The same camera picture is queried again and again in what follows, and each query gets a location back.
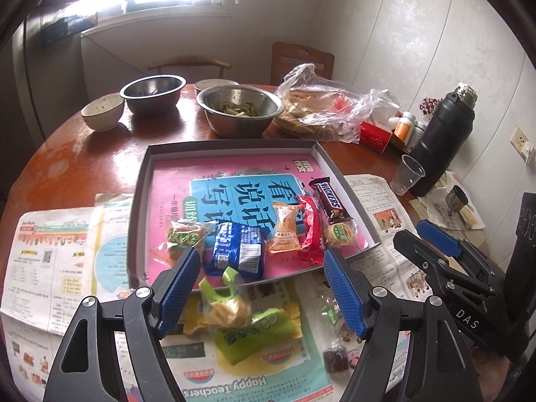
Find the green label cookie pack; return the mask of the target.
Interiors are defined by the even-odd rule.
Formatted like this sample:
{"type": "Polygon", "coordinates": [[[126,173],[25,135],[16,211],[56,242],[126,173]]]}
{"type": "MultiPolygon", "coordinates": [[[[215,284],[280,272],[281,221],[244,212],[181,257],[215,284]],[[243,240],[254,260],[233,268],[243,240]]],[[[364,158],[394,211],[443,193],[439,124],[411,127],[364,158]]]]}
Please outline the green label cookie pack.
{"type": "Polygon", "coordinates": [[[194,248],[203,256],[205,239],[211,230],[209,224],[184,219],[171,220],[165,242],[168,260],[175,262],[186,248],[194,248]]]}

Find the wooden chair with rail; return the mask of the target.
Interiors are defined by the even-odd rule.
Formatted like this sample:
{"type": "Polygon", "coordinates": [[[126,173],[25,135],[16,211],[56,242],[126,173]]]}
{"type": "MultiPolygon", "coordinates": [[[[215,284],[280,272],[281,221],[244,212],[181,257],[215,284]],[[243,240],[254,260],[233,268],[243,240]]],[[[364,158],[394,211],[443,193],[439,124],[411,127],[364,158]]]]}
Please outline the wooden chair with rail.
{"type": "Polygon", "coordinates": [[[232,64],[205,55],[177,55],[149,64],[146,74],[177,74],[189,83],[204,79],[221,79],[232,64]]]}

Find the green jelly snack bag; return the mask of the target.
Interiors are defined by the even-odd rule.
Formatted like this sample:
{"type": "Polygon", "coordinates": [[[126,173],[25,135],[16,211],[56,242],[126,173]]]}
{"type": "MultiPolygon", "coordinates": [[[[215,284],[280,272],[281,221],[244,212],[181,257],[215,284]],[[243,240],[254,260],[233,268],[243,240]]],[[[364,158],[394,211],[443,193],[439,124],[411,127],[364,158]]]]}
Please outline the green jelly snack bag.
{"type": "Polygon", "coordinates": [[[202,323],[224,359],[235,366],[254,354],[282,342],[301,338],[300,311],[294,304],[255,312],[235,286],[238,271],[228,267],[222,281],[228,292],[217,292],[207,279],[199,288],[203,297],[202,323]]]}

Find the small white ceramic bowl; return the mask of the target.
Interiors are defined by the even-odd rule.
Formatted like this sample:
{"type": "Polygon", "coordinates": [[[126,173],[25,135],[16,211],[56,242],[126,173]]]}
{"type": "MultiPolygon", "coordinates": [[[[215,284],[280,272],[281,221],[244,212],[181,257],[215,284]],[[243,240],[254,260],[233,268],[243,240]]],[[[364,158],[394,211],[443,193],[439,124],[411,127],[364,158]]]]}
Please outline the small white ceramic bowl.
{"type": "Polygon", "coordinates": [[[83,107],[81,115],[92,130],[103,133],[119,123],[125,108],[125,100],[118,93],[110,93],[93,100],[83,107]]]}

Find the red snack bar wrapper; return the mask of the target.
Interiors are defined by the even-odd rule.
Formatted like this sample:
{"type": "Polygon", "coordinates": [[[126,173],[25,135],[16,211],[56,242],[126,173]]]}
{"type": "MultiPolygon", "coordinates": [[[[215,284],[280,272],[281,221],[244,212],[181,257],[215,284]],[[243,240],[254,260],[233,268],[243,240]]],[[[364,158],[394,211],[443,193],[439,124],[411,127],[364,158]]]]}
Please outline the red snack bar wrapper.
{"type": "Polygon", "coordinates": [[[314,197],[298,195],[297,199],[304,210],[306,234],[301,242],[299,256],[308,264],[323,264],[323,221],[314,197]]]}

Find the yellow snack packet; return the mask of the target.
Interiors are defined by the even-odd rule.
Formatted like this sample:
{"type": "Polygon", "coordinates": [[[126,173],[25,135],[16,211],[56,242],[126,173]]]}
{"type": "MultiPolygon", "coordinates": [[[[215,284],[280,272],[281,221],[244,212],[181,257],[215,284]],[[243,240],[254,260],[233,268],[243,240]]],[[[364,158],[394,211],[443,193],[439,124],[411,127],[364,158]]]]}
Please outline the yellow snack packet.
{"type": "Polygon", "coordinates": [[[215,300],[204,296],[189,298],[180,318],[185,335],[210,333],[223,334],[231,330],[251,329],[263,317],[284,314],[292,323],[292,339],[303,337],[301,312],[296,303],[280,308],[254,310],[249,301],[242,296],[215,300]]]}

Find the clear plastic cup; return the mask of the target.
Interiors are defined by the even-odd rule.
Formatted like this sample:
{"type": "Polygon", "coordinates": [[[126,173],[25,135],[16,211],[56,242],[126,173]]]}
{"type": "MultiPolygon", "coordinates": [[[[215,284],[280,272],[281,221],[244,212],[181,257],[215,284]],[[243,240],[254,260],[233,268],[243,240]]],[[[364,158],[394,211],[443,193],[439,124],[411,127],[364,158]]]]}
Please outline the clear plastic cup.
{"type": "Polygon", "coordinates": [[[424,176],[425,170],[421,164],[410,155],[403,154],[390,181],[390,188],[395,194],[402,196],[424,176]]]}

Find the dark round candy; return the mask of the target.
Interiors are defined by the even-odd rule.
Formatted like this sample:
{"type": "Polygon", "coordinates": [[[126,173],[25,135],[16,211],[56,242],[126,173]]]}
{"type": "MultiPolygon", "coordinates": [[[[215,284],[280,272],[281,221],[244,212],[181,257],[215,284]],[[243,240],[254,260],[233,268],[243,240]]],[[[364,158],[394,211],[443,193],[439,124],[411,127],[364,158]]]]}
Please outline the dark round candy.
{"type": "Polygon", "coordinates": [[[323,351],[323,364],[328,374],[337,374],[349,369],[348,353],[345,347],[330,347],[323,351]]]}

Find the blue snack packet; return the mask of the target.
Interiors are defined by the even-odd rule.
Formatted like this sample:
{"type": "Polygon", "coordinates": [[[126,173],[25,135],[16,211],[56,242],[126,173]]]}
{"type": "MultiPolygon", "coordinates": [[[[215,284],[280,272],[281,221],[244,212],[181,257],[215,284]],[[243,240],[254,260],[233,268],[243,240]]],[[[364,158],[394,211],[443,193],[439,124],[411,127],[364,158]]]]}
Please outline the blue snack packet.
{"type": "Polygon", "coordinates": [[[220,276],[227,268],[245,280],[258,280],[264,273],[264,254],[269,229],[224,220],[213,230],[212,255],[203,261],[208,276],[220,276]]]}

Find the steel thermos lid cup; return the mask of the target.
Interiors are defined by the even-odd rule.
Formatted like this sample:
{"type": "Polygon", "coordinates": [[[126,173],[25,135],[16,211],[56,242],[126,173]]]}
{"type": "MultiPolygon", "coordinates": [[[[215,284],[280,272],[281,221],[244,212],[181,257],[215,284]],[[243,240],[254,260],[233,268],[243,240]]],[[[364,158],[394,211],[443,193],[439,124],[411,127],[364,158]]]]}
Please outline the steel thermos lid cup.
{"type": "Polygon", "coordinates": [[[453,185],[453,188],[445,196],[445,203],[450,211],[460,212],[469,202],[464,190],[459,185],[453,185]]]}

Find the round cookie green label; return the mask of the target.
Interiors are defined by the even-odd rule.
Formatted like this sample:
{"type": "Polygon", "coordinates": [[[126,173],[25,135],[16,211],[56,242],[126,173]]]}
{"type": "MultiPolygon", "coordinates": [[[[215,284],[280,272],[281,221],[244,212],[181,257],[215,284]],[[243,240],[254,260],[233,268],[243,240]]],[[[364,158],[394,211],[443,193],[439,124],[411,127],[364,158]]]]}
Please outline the round cookie green label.
{"type": "Polygon", "coordinates": [[[324,244],[327,249],[355,245],[356,229],[352,220],[339,221],[324,229],[324,244]]]}

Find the Snickers bar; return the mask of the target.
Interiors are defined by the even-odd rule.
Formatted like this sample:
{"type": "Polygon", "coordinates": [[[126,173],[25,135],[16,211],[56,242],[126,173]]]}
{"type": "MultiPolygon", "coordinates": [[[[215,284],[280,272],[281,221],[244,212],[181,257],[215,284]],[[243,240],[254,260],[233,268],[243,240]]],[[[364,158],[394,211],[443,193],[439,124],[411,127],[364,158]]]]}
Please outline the Snickers bar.
{"type": "Polygon", "coordinates": [[[344,207],[333,189],[329,177],[311,180],[309,186],[320,200],[323,211],[330,224],[352,220],[352,216],[348,213],[346,207],[344,207]]]}

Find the black thermos flask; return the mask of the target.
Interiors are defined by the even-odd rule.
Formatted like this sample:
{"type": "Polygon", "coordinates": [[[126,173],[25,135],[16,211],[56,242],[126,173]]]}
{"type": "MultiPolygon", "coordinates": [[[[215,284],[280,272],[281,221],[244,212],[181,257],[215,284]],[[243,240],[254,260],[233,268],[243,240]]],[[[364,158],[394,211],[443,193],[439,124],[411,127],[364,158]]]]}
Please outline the black thermos flask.
{"type": "Polygon", "coordinates": [[[410,153],[425,171],[424,177],[411,188],[414,196],[424,197],[434,187],[468,139],[477,99],[471,86],[459,83],[438,103],[425,132],[410,153]]]}

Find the left English newspaper sheet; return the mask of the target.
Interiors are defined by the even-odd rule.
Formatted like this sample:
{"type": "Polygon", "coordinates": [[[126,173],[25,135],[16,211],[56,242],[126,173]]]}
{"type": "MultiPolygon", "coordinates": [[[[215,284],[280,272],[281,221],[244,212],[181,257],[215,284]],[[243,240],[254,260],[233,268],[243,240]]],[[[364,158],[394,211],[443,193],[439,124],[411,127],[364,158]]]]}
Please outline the left English newspaper sheet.
{"type": "Polygon", "coordinates": [[[16,224],[1,299],[8,377],[30,401],[314,401],[333,393],[294,285],[247,288],[254,310],[296,303],[303,337],[232,366],[180,316],[158,338],[153,282],[131,288],[133,198],[29,211],[16,224]]]}

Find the orange pastry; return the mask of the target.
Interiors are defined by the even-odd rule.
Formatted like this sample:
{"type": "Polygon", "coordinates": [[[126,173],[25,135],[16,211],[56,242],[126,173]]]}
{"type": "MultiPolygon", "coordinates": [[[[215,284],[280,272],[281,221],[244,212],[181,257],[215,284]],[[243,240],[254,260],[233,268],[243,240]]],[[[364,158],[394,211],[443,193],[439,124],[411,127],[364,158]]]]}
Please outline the orange pastry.
{"type": "Polygon", "coordinates": [[[295,204],[274,201],[276,223],[273,238],[269,242],[271,253],[299,251],[301,244],[297,234],[296,217],[301,207],[295,204]]]}

